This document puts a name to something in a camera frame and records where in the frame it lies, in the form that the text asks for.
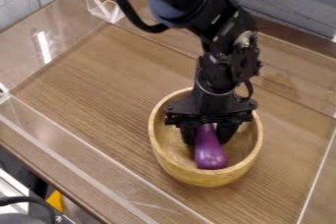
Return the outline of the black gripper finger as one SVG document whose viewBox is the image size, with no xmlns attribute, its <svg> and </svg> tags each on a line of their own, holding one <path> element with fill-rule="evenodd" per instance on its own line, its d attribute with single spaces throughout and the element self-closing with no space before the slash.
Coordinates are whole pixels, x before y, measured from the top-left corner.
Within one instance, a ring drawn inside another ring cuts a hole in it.
<svg viewBox="0 0 336 224">
<path fill-rule="evenodd" d="M 239 124 L 218 124 L 217 136 L 221 144 L 227 144 L 239 129 Z"/>
<path fill-rule="evenodd" d="M 197 141 L 198 128 L 193 126 L 185 126 L 181 129 L 181 134 L 185 144 L 194 146 Z"/>
</svg>

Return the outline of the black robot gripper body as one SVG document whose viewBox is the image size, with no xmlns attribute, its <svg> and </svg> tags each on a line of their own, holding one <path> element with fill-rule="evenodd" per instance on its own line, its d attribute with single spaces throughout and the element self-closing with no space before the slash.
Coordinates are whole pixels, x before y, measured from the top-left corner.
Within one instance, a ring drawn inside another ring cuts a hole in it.
<svg viewBox="0 0 336 224">
<path fill-rule="evenodd" d="M 253 98 L 253 84 L 246 87 L 247 96 L 241 96 L 235 90 L 225 94 L 206 93 L 198 87 L 178 90 L 169 97 L 165 106 L 166 124 L 183 128 L 206 123 L 241 125 L 250 122 L 258 102 Z"/>
</svg>

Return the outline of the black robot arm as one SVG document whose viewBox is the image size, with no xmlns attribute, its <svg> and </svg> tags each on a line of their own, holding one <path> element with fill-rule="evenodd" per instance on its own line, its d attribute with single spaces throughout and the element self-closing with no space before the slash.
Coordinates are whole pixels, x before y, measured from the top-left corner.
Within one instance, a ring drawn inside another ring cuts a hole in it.
<svg viewBox="0 0 336 224">
<path fill-rule="evenodd" d="M 195 84 L 183 98 L 166 107 L 166 123 L 181 129 L 186 144 L 194 145 L 201 126 L 215 124 L 226 143 L 242 123 L 253 120 L 258 102 L 237 93 L 254 89 L 263 62 L 254 17 L 237 0 L 149 0 L 158 21 L 167 28 L 183 28 L 202 41 Z"/>
</svg>

